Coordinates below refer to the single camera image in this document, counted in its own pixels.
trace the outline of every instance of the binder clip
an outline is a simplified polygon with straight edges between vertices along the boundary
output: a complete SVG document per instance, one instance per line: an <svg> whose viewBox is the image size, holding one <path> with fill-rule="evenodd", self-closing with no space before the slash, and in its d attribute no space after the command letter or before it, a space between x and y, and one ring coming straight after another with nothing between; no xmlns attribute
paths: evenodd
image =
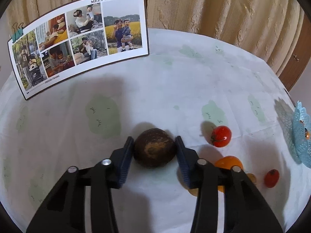
<svg viewBox="0 0 311 233"><path fill-rule="evenodd" d="M16 40L18 40L21 36L24 35L24 31L23 31L23 25L24 23L21 23L17 29L14 28L14 25L16 24L17 27L17 22L13 24L12 28L14 30L14 33L12 35L12 42L15 43Z"/></svg>

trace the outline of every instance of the wooden cabinet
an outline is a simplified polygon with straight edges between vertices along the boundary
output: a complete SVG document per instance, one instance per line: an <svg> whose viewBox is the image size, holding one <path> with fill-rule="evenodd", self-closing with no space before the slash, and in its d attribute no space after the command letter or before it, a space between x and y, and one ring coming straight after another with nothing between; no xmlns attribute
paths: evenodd
<svg viewBox="0 0 311 233"><path fill-rule="evenodd" d="M302 72L306 68L311 57L311 23L306 15L301 28L298 42L293 51L292 57L288 61L279 79L286 89L290 89L297 82Z"/></svg>

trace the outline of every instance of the white tablecloth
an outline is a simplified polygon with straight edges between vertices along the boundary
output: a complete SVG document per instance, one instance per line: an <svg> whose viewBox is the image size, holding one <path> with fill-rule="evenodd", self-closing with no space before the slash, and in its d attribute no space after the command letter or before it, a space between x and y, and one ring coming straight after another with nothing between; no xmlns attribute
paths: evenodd
<svg viewBox="0 0 311 233"><path fill-rule="evenodd" d="M93 166L127 136L158 127L212 163L237 156L289 229L311 194L311 171L295 163L280 125L293 110L282 83L263 60L209 37L149 29L149 41L148 57L87 72L29 101L11 74L0 92L0 200L15 223L25 231L69 166ZM228 146L207 143L210 122L230 127ZM274 168L280 180L268 189L263 178ZM190 232L196 197L177 170L175 159L156 170L132 162L126 184L113 191L120 232ZM219 202L222 232L222 193Z"/></svg>

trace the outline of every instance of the stroller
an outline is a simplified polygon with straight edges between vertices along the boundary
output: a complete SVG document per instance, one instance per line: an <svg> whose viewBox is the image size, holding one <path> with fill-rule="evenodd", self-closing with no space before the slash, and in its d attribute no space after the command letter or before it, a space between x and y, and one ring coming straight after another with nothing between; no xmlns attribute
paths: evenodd
<svg viewBox="0 0 311 233"><path fill-rule="evenodd" d="M29 72L32 86L39 84L44 81L43 76L40 72L40 68L37 65L37 60L34 54L29 56Z"/></svg>

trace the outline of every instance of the round brown fruit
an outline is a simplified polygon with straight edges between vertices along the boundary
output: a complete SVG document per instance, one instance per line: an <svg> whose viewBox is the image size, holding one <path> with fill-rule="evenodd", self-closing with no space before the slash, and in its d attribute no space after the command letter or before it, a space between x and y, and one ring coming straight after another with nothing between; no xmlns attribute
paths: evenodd
<svg viewBox="0 0 311 233"><path fill-rule="evenodd" d="M163 130L153 128L141 133L135 140L133 156L143 167L165 166L176 155L176 145Z"/></svg>

